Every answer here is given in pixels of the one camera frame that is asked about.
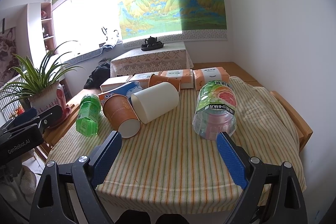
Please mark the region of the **white paper cup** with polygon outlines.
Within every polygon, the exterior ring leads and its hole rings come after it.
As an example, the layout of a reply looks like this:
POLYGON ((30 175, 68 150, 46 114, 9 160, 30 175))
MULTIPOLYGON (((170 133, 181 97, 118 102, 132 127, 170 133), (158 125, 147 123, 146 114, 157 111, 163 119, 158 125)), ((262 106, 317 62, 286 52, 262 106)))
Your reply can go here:
POLYGON ((163 82, 132 94, 131 104, 140 121, 147 124, 177 107, 179 92, 163 82))

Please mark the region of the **orange paper cup front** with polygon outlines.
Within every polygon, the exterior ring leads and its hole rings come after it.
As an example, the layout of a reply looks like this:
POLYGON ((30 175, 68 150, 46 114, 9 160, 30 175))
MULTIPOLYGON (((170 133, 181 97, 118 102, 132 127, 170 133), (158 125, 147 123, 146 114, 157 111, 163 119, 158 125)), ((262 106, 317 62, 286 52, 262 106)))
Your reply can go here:
POLYGON ((109 97, 103 106, 103 112, 112 129, 118 131, 124 139, 132 138, 141 129, 138 116, 123 95, 109 97))

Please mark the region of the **orange paper cup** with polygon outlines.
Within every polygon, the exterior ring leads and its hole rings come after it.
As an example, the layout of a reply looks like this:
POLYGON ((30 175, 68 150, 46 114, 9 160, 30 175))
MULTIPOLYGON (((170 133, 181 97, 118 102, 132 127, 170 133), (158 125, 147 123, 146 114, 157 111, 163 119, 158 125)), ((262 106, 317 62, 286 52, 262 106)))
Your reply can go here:
POLYGON ((123 95, 109 97, 103 106, 103 112, 112 129, 118 131, 124 139, 132 138, 141 129, 138 116, 123 95))
POLYGON ((170 83, 172 84, 177 92, 180 92, 181 90, 181 81, 174 79, 173 77, 165 77, 165 76, 158 76, 155 74, 152 74, 149 78, 149 82, 148 82, 148 87, 160 84, 160 83, 170 83))

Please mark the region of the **grapefruit label cup pack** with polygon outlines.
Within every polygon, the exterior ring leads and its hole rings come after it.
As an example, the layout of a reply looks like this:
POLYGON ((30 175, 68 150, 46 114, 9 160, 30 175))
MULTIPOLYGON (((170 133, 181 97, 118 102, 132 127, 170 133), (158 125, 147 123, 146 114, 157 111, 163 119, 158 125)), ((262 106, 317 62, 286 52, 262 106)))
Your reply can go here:
POLYGON ((192 122, 194 131, 207 140, 216 140, 221 132, 232 135, 237 128, 236 108, 230 84, 220 80, 206 83, 198 94, 192 122))

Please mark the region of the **orange paper cup rear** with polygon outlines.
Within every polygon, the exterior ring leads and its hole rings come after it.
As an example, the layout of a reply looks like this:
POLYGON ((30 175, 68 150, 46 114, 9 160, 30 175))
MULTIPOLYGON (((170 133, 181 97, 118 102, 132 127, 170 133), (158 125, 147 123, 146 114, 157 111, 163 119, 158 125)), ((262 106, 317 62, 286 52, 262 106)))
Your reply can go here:
POLYGON ((174 79, 173 77, 165 77, 165 76, 158 76, 155 74, 152 74, 149 78, 149 82, 148 82, 148 87, 160 84, 160 83, 170 83, 172 84, 177 92, 180 92, 181 90, 181 81, 174 79))

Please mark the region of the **green plastic bottle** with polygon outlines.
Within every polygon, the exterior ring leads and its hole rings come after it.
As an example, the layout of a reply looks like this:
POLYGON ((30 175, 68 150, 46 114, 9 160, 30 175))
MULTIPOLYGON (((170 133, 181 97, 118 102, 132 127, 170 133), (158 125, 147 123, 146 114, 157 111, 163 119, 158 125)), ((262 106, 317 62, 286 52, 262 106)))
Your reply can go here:
POLYGON ((84 136, 98 133, 101 104, 95 94, 85 95, 80 102, 80 109, 76 119, 76 131, 84 136))

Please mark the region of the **blue orange ocean carton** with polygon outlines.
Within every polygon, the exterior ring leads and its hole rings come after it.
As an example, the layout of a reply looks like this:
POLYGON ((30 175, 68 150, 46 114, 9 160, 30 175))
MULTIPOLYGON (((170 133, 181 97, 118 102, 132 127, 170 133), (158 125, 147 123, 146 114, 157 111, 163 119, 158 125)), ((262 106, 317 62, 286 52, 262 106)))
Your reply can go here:
POLYGON ((131 95, 142 90, 141 84, 138 81, 127 83, 112 84, 104 82, 101 86, 101 93, 98 95, 100 104, 103 107, 106 101, 113 95, 125 96, 129 101, 131 95))

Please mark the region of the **white box far left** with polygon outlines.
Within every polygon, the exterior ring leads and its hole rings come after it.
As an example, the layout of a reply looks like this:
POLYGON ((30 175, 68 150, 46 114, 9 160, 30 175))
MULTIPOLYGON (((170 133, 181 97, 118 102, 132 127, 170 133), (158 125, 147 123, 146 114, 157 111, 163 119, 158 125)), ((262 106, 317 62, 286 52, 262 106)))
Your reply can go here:
POLYGON ((109 78, 100 85, 100 89, 102 92, 107 92, 127 83, 129 79, 131 79, 131 76, 117 76, 109 78))

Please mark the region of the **black bag on floor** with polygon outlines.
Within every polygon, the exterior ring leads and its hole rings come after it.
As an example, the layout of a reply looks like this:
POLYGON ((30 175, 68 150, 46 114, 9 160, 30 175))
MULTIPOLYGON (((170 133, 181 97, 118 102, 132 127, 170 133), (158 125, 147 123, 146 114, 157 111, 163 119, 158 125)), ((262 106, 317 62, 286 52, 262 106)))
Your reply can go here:
POLYGON ((101 64, 91 73, 83 88, 99 89, 100 85, 103 84, 109 77, 110 63, 101 64))

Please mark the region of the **black GenRobot gripper device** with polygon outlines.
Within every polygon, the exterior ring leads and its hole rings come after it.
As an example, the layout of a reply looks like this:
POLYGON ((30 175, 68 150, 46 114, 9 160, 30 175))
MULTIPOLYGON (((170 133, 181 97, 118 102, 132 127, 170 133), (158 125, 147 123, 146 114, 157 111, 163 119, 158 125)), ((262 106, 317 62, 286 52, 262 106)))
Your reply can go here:
POLYGON ((62 115, 60 105, 52 106, 40 114, 32 107, 7 121, 1 126, 1 165, 6 165, 41 145, 45 129, 55 124, 62 115))

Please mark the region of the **orange tissue box right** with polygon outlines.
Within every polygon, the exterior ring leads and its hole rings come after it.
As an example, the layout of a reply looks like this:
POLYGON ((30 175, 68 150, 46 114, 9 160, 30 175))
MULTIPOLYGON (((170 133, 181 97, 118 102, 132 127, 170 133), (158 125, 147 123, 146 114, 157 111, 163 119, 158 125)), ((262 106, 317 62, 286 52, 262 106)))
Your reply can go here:
POLYGON ((199 91, 206 83, 214 80, 224 81, 229 83, 230 75, 223 67, 213 67, 205 69, 193 70, 194 87, 199 91))

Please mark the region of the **potted spider plant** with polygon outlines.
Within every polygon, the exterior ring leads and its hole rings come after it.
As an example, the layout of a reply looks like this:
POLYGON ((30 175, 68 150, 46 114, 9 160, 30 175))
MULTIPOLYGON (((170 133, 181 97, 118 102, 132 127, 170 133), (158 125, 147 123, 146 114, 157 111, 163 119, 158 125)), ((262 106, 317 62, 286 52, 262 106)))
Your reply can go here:
POLYGON ((50 109, 54 105, 61 107, 60 117, 51 123, 51 126, 59 124, 66 117, 65 99, 57 97, 57 89, 60 87, 60 79, 70 71, 76 71, 79 65, 63 63, 61 58, 67 54, 62 53, 53 58, 58 49, 48 51, 42 58, 39 66, 35 66, 28 56, 21 56, 16 53, 13 57, 19 64, 10 69, 18 73, 21 80, 9 81, 1 87, 1 110, 19 100, 29 100, 30 105, 38 114, 50 109))

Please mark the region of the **orange tissue box middle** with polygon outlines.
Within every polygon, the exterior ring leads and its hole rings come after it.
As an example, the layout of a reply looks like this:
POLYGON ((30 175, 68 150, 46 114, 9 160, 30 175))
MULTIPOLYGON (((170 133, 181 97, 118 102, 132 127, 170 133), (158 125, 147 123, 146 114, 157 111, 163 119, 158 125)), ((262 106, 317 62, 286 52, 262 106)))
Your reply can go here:
POLYGON ((163 71, 161 73, 161 76, 180 80, 181 89, 193 89, 194 88, 194 75, 191 69, 163 71))

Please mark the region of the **patterned cloth covered table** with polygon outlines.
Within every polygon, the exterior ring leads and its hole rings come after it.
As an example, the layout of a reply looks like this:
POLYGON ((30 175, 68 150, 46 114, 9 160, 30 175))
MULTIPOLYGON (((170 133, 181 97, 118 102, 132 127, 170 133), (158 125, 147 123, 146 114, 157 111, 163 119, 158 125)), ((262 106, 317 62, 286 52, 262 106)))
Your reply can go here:
POLYGON ((136 48, 114 58, 110 62, 110 76, 130 76, 193 67, 183 42, 167 43, 159 50, 142 51, 136 48))

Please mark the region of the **black teapot on tray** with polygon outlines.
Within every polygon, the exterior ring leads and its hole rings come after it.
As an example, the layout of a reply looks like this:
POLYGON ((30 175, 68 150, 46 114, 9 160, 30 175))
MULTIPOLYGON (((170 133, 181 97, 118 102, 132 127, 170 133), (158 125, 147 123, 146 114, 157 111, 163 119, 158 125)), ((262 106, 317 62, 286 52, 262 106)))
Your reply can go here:
POLYGON ((152 50, 159 50, 163 48, 164 44, 157 40, 157 38, 149 37, 144 40, 144 43, 141 45, 142 51, 152 51, 152 50))

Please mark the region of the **white wall shelf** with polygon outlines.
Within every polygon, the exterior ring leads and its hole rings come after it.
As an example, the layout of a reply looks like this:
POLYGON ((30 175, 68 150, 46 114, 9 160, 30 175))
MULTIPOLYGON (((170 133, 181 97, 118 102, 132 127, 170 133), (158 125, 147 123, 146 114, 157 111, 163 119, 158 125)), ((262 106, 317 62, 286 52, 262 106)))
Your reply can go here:
POLYGON ((27 32, 31 60, 40 65, 46 53, 56 48, 51 2, 27 4, 27 32))

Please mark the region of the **dark framed wall picture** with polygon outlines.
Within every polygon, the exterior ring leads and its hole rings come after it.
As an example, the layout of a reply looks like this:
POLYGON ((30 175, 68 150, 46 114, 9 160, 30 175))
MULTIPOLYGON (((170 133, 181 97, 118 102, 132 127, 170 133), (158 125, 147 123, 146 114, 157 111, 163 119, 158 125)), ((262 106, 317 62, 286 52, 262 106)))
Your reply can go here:
POLYGON ((13 56, 17 53, 15 41, 15 27, 5 30, 0 37, 0 84, 3 86, 18 73, 12 67, 18 67, 18 59, 13 56))

